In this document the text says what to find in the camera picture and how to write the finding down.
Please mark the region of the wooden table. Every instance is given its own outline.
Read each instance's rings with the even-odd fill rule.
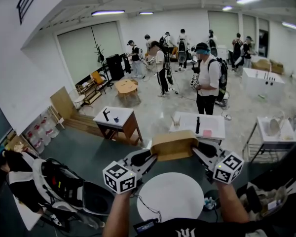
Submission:
[[[118,95],[122,96],[127,102],[127,95],[135,95],[140,102],[140,98],[137,93],[138,86],[135,85],[130,79],[119,80],[115,83],[115,87],[118,91]]]
[[[106,113],[109,112],[107,114],[109,121],[105,119],[103,114],[105,109]],[[105,106],[95,116],[93,121],[96,122],[101,133],[103,134],[103,137],[106,139],[111,140],[118,132],[123,132],[129,145],[136,145],[139,140],[143,142],[143,138],[134,114],[134,109]],[[131,137],[135,130],[137,130],[138,138],[132,142]]]

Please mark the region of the black faucet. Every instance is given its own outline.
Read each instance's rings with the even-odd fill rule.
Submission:
[[[105,112],[106,110],[107,110],[107,108],[105,108],[105,110],[103,111],[103,115],[104,115],[105,119],[106,119],[107,121],[109,121],[109,118],[108,118],[107,114],[110,113],[110,111],[108,111],[108,112],[106,113],[106,112]]]

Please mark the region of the wooden block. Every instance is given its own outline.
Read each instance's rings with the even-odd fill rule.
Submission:
[[[192,147],[198,146],[198,139],[190,130],[156,135],[152,139],[151,153],[158,155],[158,161],[181,159],[192,156]]]

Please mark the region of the floor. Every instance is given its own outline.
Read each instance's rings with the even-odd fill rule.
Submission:
[[[178,64],[172,63],[171,66],[175,69]],[[129,74],[125,73],[125,75],[124,78],[130,77]],[[175,111],[198,113],[196,92],[189,85],[192,75],[191,65],[188,65],[184,72],[173,73],[174,88],[179,92],[179,95],[172,91],[166,98],[160,98],[157,96],[160,92],[157,77],[148,71],[144,79],[138,79],[138,95],[141,103],[134,98],[129,99],[128,105],[125,105],[118,97],[117,90],[113,85],[112,89],[106,88],[106,94],[102,91],[102,96],[93,102],[92,108],[84,106],[80,112],[94,117],[104,106],[133,108],[144,139],[144,146],[147,146],[153,136],[169,131],[172,123],[171,115]],[[296,87],[289,78],[282,76],[282,79],[286,83],[284,95],[280,102],[272,104],[259,97],[248,97],[243,92],[241,77],[229,69],[227,84],[227,90],[230,93],[229,109],[223,112],[220,107],[214,107],[214,115],[221,115],[223,112],[232,117],[231,121],[225,122],[226,139],[222,142],[224,149],[241,154],[257,116],[272,117],[279,115],[280,111],[284,111],[288,117],[295,115]]]
[[[42,158],[55,158],[67,165],[82,178],[105,187],[102,170],[113,160],[124,158],[128,153],[136,150],[136,147],[123,145],[114,141],[104,140],[88,133],[84,133],[73,128],[61,130],[59,135],[52,139],[51,143],[42,153]],[[234,180],[233,185],[238,189],[248,181],[274,165],[245,163],[241,174]],[[204,167],[198,162],[196,157],[185,159],[157,162],[151,171],[143,177],[143,182],[147,182],[154,176],[167,172],[178,172],[193,178],[202,188],[203,193],[216,189],[214,184],[210,184],[204,176]],[[132,198],[130,203],[130,237],[136,235],[133,225],[142,222],[137,210],[137,199]],[[216,220],[213,211],[203,211],[199,219],[214,222]],[[39,221],[29,232],[26,230],[22,218],[16,208],[11,191],[7,185],[3,185],[0,191],[0,236],[8,237],[63,237],[63,236],[92,236],[101,231],[95,232],[92,228],[79,222],[70,222],[71,232],[63,234],[54,227]]]

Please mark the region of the wooden chair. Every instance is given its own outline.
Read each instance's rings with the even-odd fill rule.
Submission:
[[[102,85],[102,89],[104,90],[104,93],[106,94],[105,92],[105,85],[107,84],[107,80],[103,80],[99,74],[99,72],[95,71],[91,74],[91,78],[93,79],[95,85],[96,85],[96,90],[99,91],[99,86]]]

